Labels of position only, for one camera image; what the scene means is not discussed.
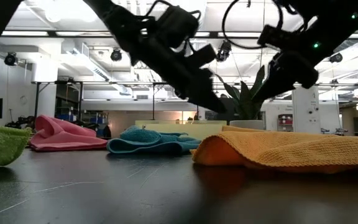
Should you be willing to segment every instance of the table surface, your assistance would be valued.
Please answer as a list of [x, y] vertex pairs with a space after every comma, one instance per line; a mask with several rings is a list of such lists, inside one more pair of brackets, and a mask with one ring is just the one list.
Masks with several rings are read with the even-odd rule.
[[25, 150], [0, 167], [0, 223], [356, 223], [358, 172], [195, 166], [191, 156]]

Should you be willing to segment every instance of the red object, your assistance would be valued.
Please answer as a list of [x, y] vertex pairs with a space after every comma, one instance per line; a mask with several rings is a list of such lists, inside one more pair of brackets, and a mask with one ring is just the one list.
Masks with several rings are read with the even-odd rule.
[[107, 141], [96, 132], [44, 115], [35, 120], [37, 134], [30, 140], [35, 151], [74, 151], [106, 149]]

